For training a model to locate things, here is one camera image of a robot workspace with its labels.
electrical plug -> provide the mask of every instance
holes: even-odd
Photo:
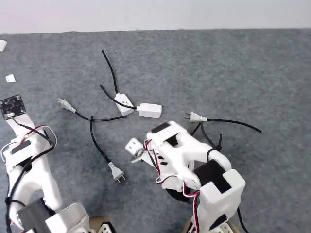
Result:
[[[184,119],[189,120],[189,122],[206,122],[207,117],[200,116],[195,112],[185,113],[188,117],[184,117]]]
[[[109,167],[110,167],[110,169],[111,169],[113,179],[114,179],[115,181],[118,181],[119,183],[121,183],[119,179],[120,179],[121,177],[123,177],[123,179],[125,179],[125,177],[124,177],[124,172],[123,172],[120,168],[116,167],[116,166],[113,164],[113,162],[110,162],[108,165],[109,165]]]
[[[75,113],[77,110],[72,107],[72,105],[70,103],[67,102],[67,100],[63,100],[61,98],[57,98],[58,99],[58,102],[60,103],[60,105],[62,106],[62,108],[66,109],[66,110],[69,110],[73,113]]]

black wire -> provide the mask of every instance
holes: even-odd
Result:
[[[50,152],[51,150],[53,150],[54,147],[55,147],[55,143],[54,143],[52,140],[50,140],[48,137],[46,137],[44,134],[40,133],[39,131],[37,131],[37,130],[35,130],[35,129],[33,129],[33,128],[27,126],[27,125],[23,125],[23,124],[18,123],[14,118],[13,118],[13,121],[14,121],[17,125],[22,126],[22,127],[26,128],[26,129],[28,129],[28,130],[30,130],[30,131],[32,131],[32,132],[34,132],[34,133],[40,135],[41,137],[43,137],[44,139],[46,139],[46,140],[50,143],[51,146],[50,146],[50,148],[48,148],[48,149],[45,150],[44,152],[41,152],[40,154],[38,154],[37,156],[35,156],[35,157],[33,157],[31,160],[29,160],[29,161],[26,163],[26,165],[24,166],[24,168],[23,168],[23,170],[21,171],[20,175],[18,176],[17,180],[15,181],[15,183],[14,183],[12,189],[11,189],[11,193],[10,193],[10,195],[8,195],[8,197],[7,197],[7,198],[9,199],[9,201],[6,203],[6,206],[5,206],[5,222],[6,222],[6,231],[7,231],[7,233],[12,233],[12,230],[11,230],[11,227],[10,227],[10,207],[11,207],[10,201],[12,201],[12,197],[13,197],[13,195],[14,195],[16,189],[17,189],[17,186],[18,186],[18,184],[19,184],[21,178],[23,177],[24,173],[26,172],[26,170],[29,168],[29,166],[31,165],[31,163],[32,163],[34,160],[36,160],[36,159],[40,158],[41,156],[47,154],[48,152]]]
[[[191,136],[193,136],[195,134],[195,132],[198,130],[198,128],[200,127],[200,125],[202,124],[202,122],[199,122],[198,125],[194,128],[194,130],[192,131],[192,133],[190,134]]]
[[[90,132],[91,132],[91,137],[92,137],[92,140],[94,142],[94,145],[96,146],[96,148],[98,149],[98,151],[102,154],[102,156],[104,157],[104,159],[110,163],[111,160],[108,158],[108,156],[105,154],[105,152],[103,152],[103,150],[100,148],[100,146],[97,144],[96,140],[95,140],[95,137],[94,137],[94,134],[93,134],[93,116],[91,116],[91,119],[90,119],[90,125],[89,125],[89,129],[90,129]]]
[[[244,125],[244,126],[247,126],[253,130],[256,130],[257,132],[261,133],[262,131],[258,128],[256,128],[255,126],[252,126],[252,125],[249,125],[249,124],[246,124],[244,122],[240,122],[240,121],[237,121],[237,120],[226,120],[226,119],[207,119],[207,122],[209,121],[213,121],[213,122],[228,122],[228,123],[234,123],[234,124],[239,124],[239,125]]]
[[[207,135],[207,133],[205,132],[205,129],[204,129],[204,125],[201,124],[201,131],[202,131],[202,134],[203,136],[206,138],[206,140],[210,143],[210,145],[215,148],[215,144],[213,143],[213,141],[209,138],[209,136]]]
[[[22,205],[23,207],[26,206],[23,202],[21,202],[21,201],[19,201],[19,200],[10,200],[10,202],[11,202],[11,203],[12,203],[12,202],[18,203],[18,204]]]
[[[111,97],[111,95],[107,92],[107,90],[103,87],[103,85],[100,85],[101,89],[104,91],[104,93],[112,100],[114,101],[115,103],[123,106],[123,107],[126,107],[126,108],[131,108],[131,109],[136,109],[136,107],[132,107],[132,106],[128,106],[128,105],[125,105],[123,103],[120,103],[119,101],[115,100],[114,98]]]
[[[111,74],[112,74],[112,78],[113,78],[113,83],[114,83],[114,86],[115,86],[115,91],[116,91],[116,94],[119,93],[119,89],[118,89],[118,85],[117,85],[117,79],[116,79],[116,75],[115,75],[115,72],[113,71],[113,68],[109,62],[109,59],[108,57],[106,56],[104,50],[102,50],[102,54],[104,55],[107,63],[108,63],[108,66],[110,68],[110,71],[111,71]]]
[[[238,211],[239,221],[240,221],[240,224],[241,224],[242,228],[244,229],[244,231],[246,233],[249,233],[247,228],[244,226],[244,223],[243,223],[243,220],[242,220],[242,216],[241,216],[241,212],[240,212],[240,207],[238,207],[237,211]]]
[[[75,112],[75,113],[76,113],[76,115],[78,115],[79,117],[83,118],[84,120],[91,121],[90,118],[87,118],[87,117],[81,115],[78,112]],[[93,121],[100,121],[100,122],[102,122],[102,121],[111,121],[111,120],[117,120],[117,119],[122,119],[122,118],[126,118],[126,116],[117,116],[117,117],[114,117],[114,118],[107,118],[107,119],[93,119]]]
[[[157,169],[156,163],[155,163],[154,159],[152,158],[152,156],[151,156],[150,152],[148,151],[148,149],[147,149],[147,152],[148,152],[149,158],[150,158],[153,166]]]

white robot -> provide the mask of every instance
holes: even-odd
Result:
[[[174,198],[194,197],[189,233],[233,232],[227,221],[240,204],[245,180],[223,154],[174,121],[152,129],[143,144],[132,138],[125,148],[134,155],[132,163],[143,160],[158,170],[155,182]],[[194,161],[204,164],[194,169]]]
[[[44,154],[44,151],[53,149],[57,144],[53,131],[48,126],[34,126],[20,95],[1,100],[0,107],[4,119],[16,134],[16,138],[1,149],[9,178],[7,232],[12,232],[10,224],[14,223],[25,233],[95,233],[80,203],[74,203],[57,213],[62,207],[62,199],[51,175],[47,155]],[[55,141],[51,144],[51,140],[46,140],[29,128],[45,136],[45,129],[50,129]],[[44,196],[30,203],[37,190],[43,190]],[[110,223],[103,223],[98,232],[113,233],[114,229]]]

white wall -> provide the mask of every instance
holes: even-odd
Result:
[[[311,0],[0,0],[0,34],[311,27]]]

circuit board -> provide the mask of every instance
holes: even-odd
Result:
[[[26,109],[20,95],[0,100],[0,109],[4,120],[26,113]]]

